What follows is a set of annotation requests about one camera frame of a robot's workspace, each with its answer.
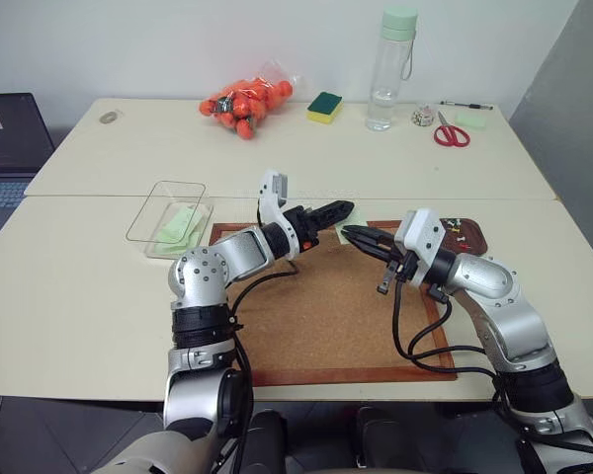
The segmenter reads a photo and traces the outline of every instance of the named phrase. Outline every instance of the pen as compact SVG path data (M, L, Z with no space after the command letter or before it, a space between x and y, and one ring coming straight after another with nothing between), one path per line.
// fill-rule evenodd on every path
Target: pen
M440 102L442 106L459 106L459 107L468 107L469 109L483 109L485 111L491 111L494 109L494 106L488 106L486 104L458 104L457 102L451 101L442 101Z

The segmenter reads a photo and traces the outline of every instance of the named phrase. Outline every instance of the laptop screen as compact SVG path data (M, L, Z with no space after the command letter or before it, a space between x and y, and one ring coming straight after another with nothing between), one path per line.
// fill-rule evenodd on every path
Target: laptop screen
M0 94L0 173L35 173L54 151L31 94Z

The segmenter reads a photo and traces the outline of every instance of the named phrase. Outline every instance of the water bottle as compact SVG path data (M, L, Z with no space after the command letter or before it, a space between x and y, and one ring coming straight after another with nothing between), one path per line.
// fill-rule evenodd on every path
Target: water bottle
M414 8L393 6L384 10L367 110L366 125L371 130L382 131L391 127L402 75L413 49L416 24L417 10Z

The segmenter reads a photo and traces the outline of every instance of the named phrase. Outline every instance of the laptop keyboard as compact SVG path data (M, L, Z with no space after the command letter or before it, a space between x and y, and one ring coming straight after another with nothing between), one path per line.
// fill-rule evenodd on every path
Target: laptop keyboard
M17 207L28 185L28 182L0 182L0 207Z

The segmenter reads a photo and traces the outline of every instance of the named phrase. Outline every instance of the cork board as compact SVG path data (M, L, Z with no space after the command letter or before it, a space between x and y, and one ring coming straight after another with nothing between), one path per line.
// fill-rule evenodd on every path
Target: cork board
M373 224L394 232L399 221ZM211 243L248 225L214 224ZM420 369L395 351L393 291L388 295L376 291L384 262L352 245L341 245L333 229L319 232L319 240L317 247L295 260L298 275L260 284L239 306L237 316L244 329L238 334L250 358L255 386L456 379L455 374ZM256 277L290 269L281 260ZM229 301L253 278L233 284L228 289ZM437 306L424 290L404 286L400 336L405 347L438 318ZM439 328L415 351L447 345ZM450 354L424 360L454 366Z

